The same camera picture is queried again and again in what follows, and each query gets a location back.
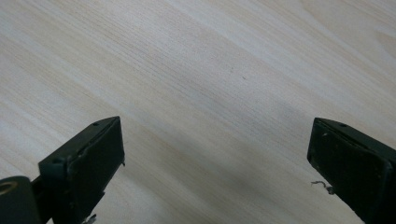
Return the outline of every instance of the small metal pin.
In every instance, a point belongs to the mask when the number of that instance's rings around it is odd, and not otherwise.
[[[323,181],[311,182],[311,186],[314,184],[322,184],[323,188],[325,188],[327,190],[327,192],[329,192],[329,194],[334,195],[334,188],[332,186],[326,186],[326,184]]]
[[[90,218],[88,218],[87,221],[83,222],[82,224],[92,224],[94,221],[96,221],[96,214],[93,214]]]

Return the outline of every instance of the wood grain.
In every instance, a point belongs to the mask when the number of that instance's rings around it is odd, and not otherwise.
[[[0,178],[120,115],[97,223],[361,223],[311,181],[314,117],[396,147],[396,3],[0,3]]]

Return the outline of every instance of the wooden surface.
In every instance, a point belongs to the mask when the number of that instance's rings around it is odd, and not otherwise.
[[[2,0],[0,71],[0,178],[120,115],[96,223],[361,223],[312,121],[396,147],[392,0]]]

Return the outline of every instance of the black plastic part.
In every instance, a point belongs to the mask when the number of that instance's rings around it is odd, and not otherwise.
[[[53,199],[54,223],[81,223],[88,217],[122,163],[119,117],[96,121],[41,161],[37,188],[48,193],[44,201]]]
[[[396,151],[343,123],[315,119],[307,158],[365,223],[396,223]]]
[[[27,177],[12,176],[0,180],[0,223],[42,223]]]

